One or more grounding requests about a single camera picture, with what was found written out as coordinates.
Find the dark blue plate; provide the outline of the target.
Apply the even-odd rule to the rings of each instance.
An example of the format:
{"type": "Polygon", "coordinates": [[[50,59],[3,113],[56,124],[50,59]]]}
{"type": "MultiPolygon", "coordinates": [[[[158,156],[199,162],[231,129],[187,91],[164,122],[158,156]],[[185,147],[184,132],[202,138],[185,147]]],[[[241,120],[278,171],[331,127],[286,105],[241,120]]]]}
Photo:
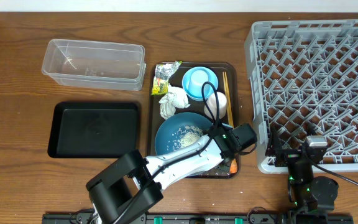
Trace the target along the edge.
{"type": "Polygon", "coordinates": [[[196,126],[205,132],[213,125],[213,123],[206,117],[197,113],[178,113],[162,123],[159,127],[155,137],[155,152],[156,155],[163,155],[173,152],[171,149],[173,140],[172,134],[179,128],[184,126],[196,126]]]}

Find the white rice pile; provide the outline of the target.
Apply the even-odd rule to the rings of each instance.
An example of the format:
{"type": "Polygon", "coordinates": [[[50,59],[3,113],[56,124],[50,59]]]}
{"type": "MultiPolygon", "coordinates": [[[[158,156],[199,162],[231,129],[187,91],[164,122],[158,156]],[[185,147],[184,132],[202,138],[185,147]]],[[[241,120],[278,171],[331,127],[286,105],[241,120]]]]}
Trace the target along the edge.
{"type": "Polygon", "coordinates": [[[176,151],[196,142],[203,135],[203,130],[196,126],[184,126],[172,134],[173,140],[171,149],[176,151]]]}

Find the white tissue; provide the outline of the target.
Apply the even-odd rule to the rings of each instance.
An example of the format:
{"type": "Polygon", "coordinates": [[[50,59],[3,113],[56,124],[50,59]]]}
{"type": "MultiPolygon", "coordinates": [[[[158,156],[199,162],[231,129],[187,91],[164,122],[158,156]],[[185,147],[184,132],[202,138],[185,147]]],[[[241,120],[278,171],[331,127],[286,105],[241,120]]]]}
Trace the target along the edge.
{"type": "Polygon", "coordinates": [[[164,119],[173,116],[178,109],[190,106],[188,96],[183,88],[168,86],[167,93],[160,99],[160,115],[164,119]]]}

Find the green foil snack wrapper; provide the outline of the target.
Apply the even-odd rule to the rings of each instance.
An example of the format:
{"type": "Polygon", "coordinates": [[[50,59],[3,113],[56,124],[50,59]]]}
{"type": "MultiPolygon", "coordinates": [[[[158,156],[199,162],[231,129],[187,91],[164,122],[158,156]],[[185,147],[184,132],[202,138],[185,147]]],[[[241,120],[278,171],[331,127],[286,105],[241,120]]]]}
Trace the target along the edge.
{"type": "Polygon", "coordinates": [[[179,69],[181,63],[182,61],[175,61],[156,65],[151,95],[164,95],[168,92],[169,79],[179,69]]]}

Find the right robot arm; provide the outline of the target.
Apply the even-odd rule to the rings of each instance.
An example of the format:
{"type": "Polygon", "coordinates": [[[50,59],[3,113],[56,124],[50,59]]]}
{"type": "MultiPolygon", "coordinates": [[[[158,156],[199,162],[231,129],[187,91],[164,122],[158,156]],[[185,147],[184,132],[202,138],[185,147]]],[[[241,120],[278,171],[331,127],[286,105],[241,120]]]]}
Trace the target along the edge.
{"type": "Polygon", "coordinates": [[[275,157],[274,166],[288,169],[288,198],[295,207],[278,216],[279,223],[327,223],[334,210],[338,183],[315,177],[313,166],[323,160],[328,143],[314,131],[296,149],[284,149],[275,128],[271,129],[266,156],[275,157]]]}

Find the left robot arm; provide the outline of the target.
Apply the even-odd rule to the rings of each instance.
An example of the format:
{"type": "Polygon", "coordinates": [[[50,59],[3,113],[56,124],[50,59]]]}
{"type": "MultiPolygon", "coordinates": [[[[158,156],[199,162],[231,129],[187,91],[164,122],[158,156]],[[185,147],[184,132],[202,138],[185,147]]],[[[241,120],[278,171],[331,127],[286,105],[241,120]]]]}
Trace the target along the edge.
{"type": "Polygon", "coordinates": [[[93,223],[130,223],[163,199],[170,185],[246,155],[257,142],[249,124],[234,129],[212,126],[193,144],[159,156],[132,151],[93,177],[86,189],[94,207],[93,223]]]}

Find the orange carrot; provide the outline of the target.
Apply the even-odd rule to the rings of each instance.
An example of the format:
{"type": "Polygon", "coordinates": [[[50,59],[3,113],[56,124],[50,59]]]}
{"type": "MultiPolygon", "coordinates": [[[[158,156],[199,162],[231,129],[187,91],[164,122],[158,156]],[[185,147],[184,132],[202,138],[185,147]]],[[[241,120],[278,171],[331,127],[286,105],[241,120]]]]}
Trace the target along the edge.
{"type": "Polygon", "coordinates": [[[235,174],[238,171],[238,166],[237,166],[237,162],[236,160],[232,160],[230,168],[229,168],[229,173],[230,174],[235,174]]]}

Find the white pink cup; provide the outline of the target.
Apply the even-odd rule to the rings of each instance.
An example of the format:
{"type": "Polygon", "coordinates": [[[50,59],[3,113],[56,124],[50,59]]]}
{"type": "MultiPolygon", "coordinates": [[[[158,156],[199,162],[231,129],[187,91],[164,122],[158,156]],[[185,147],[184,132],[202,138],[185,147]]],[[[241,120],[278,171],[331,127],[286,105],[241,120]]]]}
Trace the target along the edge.
{"type": "Polygon", "coordinates": [[[219,110],[219,118],[222,119],[226,115],[227,111],[227,98],[224,93],[217,92],[219,106],[216,104],[216,97],[213,94],[206,100],[208,107],[210,108],[212,114],[208,111],[207,107],[204,106],[204,113],[208,118],[216,118],[217,110],[219,110]]]}

